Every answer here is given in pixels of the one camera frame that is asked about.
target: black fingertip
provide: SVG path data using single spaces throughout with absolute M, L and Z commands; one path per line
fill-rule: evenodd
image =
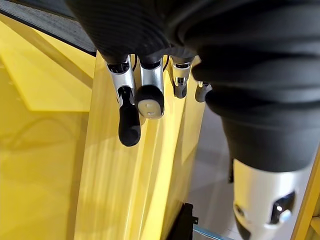
M 138 110 L 127 103 L 120 107 L 119 116 L 119 140 L 126 147 L 132 147 L 139 142 L 141 136 Z

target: robotic finger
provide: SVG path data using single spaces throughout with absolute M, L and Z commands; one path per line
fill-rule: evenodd
M 159 119 L 165 112 L 163 58 L 156 61 L 139 58 L 141 87 L 135 94 L 135 105 L 147 119 Z
M 131 147 L 139 142 L 141 127 L 134 100 L 135 81 L 130 57 L 127 56 L 125 62 L 107 64 L 107 68 L 119 103 L 119 139 L 123 145 Z
M 195 57 L 180 58 L 172 56 L 173 92 L 183 99 L 187 95 L 187 81 L 190 76 L 192 62 Z

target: robotic hand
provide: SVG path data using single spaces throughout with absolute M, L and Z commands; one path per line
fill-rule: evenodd
M 300 175 L 320 141 L 320 2 L 66 2 L 107 62 L 127 146 L 139 141 L 137 110 L 149 118 L 164 113 L 162 56 L 176 57 L 176 87 L 186 86 L 180 69 L 200 56 L 192 73 L 205 93 L 212 86 L 205 100 L 222 118 L 239 232 L 245 240 L 271 240 L 291 216 Z M 137 91 L 129 54 L 140 61 Z

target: glossy yellow surface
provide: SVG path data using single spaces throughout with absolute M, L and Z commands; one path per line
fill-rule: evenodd
M 141 119 L 134 147 L 118 139 L 119 106 L 104 60 L 97 56 L 82 167 L 75 239 L 165 239 L 186 200 L 204 104 L 189 80 L 174 97 L 164 72 L 164 116 Z
M 0 239 L 71 240 L 96 59 L 3 15 L 0 33 Z
M 320 151 L 315 158 L 291 240 L 319 240 Z
M 165 115 L 124 147 L 100 55 L 3 15 L 0 32 L 0 239 L 165 239 L 189 191 L 196 82 L 175 98 L 166 70 Z

